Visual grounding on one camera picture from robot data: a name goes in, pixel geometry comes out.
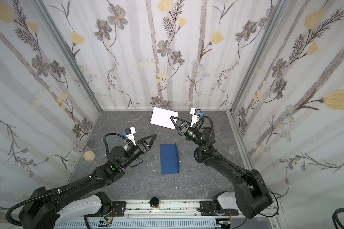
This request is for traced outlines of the white letter with blue border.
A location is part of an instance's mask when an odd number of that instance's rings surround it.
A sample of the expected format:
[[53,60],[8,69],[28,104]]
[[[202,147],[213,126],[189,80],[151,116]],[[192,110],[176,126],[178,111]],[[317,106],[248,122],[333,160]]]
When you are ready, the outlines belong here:
[[175,129],[171,116],[178,117],[178,112],[154,107],[150,124]]

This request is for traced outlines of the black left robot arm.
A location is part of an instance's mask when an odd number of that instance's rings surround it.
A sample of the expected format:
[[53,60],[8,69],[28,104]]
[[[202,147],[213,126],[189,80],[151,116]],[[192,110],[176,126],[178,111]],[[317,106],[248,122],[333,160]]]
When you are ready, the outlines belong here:
[[128,149],[123,146],[109,148],[103,136],[107,162],[96,167],[90,175],[70,184],[47,190],[44,187],[35,190],[31,197],[10,207],[5,215],[6,220],[15,226],[24,229],[53,229],[63,219],[60,211],[75,203],[84,195],[95,190],[107,187],[118,181],[125,173],[123,169],[149,150],[157,138],[156,134],[141,138],[137,142],[122,138]]

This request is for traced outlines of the glass jar with cork lid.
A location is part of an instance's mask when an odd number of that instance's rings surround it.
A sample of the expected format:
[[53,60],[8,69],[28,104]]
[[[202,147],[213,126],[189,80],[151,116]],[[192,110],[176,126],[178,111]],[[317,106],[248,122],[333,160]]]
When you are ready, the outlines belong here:
[[73,150],[87,162],[93,162],[96,159],[96,154],[88,147],[85,142],[76,143],[73,147]]

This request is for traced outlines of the clear glass cup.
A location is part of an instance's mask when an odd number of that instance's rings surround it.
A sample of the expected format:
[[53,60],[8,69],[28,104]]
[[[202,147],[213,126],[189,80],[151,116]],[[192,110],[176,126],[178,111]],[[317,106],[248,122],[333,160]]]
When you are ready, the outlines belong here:
[[236,145],[232,145],[230,146],[228,153],[230,155],[235,155],[238,151],[239,151],[238,147]]

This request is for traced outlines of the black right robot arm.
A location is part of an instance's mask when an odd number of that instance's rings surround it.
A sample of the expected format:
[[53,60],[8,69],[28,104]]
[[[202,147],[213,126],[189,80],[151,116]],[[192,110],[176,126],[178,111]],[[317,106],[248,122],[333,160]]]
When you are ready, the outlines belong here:
[[214,147],[215,129],[209,116],[203,116],[195,125],[175,116],[170,119],[179,135],[197,145],[196,162],[215,169],[233,184],[236,204],[245,217],[252,219],[273,203],[271,190],[257,170],[234,164]]

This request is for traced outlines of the aluminium mounting rail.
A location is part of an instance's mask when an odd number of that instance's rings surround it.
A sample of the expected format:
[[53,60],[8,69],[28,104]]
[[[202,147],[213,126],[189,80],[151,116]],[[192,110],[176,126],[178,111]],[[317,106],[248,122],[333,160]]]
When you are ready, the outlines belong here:
[[243,216],[234,203],[233,193],[217,198],[160,200],[156,207],[149,200],[108,201],[105,204],[99,197],[77,200],[60,209],[55,214],[56,225],[83,216],[114,218],[229,218]]

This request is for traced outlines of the black cylinder on rail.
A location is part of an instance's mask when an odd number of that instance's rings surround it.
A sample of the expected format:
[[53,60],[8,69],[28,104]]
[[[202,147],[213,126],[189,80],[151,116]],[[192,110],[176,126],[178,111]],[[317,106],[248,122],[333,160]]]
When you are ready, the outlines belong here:
[[153,210],[158,210],[159,209],[160,200],[157,197],[152,197],[149,203],[150,203],[150,207]]

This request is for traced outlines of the dark blue envelope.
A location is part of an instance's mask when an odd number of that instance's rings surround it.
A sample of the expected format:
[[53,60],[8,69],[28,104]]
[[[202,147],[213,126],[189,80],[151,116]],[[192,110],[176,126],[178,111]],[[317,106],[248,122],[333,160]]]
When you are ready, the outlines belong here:
[[180,161],[176,144],[161,144],[160,159],[162,175],[179,173]]

